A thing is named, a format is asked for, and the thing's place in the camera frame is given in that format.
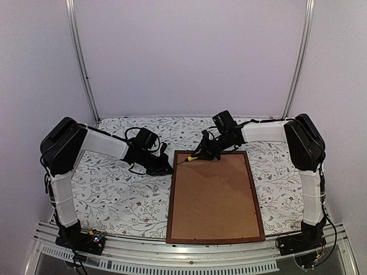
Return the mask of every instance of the brown panel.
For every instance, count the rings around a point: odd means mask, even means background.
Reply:
[[[264,241],[246,152],[223,155],[220,161],[184,162],[190,154],[175,152],[167,243]]]

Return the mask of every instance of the floral pattern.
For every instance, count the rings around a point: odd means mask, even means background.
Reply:
[[[209,118],[129,117],[104,119],[98,129],[124,136],[127,128],[146,127],[167,143],[166,153],[172,164],[175,150],[195,149],[201,131],[211,126]],[[303,215],[302,185],[287,144],[254,142],[241,149],[248,153],[265,234],[298,230]],[[171,176],[135,175],[129,168],[121,160],[84,153],[72,178],[75,209],[82,227],[117,235],[165,238]],[[139,165],[133,169],[144,172]]]

